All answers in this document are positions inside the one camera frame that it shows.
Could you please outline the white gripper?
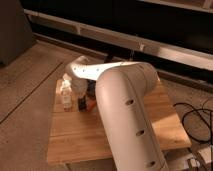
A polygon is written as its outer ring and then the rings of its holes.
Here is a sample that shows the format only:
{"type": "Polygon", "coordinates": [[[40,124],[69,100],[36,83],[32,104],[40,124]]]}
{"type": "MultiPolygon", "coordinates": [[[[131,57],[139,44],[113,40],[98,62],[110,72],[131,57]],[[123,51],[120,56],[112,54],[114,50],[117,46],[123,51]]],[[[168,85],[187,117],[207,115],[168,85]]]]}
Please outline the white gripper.
{"type": "Polygon", "coordinates": [[[76,98],[82,98],[86,94],[88,87],[86,79],[72,78],[70,83],[72,92],[76,98]]]}

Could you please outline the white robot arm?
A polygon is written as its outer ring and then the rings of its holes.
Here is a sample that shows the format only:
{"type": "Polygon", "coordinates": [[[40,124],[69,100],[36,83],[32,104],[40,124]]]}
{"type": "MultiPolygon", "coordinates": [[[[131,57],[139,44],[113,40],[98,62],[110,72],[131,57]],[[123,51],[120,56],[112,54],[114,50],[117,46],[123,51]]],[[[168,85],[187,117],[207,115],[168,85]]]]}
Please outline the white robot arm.
{"type": "Polygon", "coordinates": [[[65,72],[74,80],[96,82],[97,105],[117,171],[169,171],[143,103],[158,81],[151,64],[91,65],[80,56],[65,72]]]}

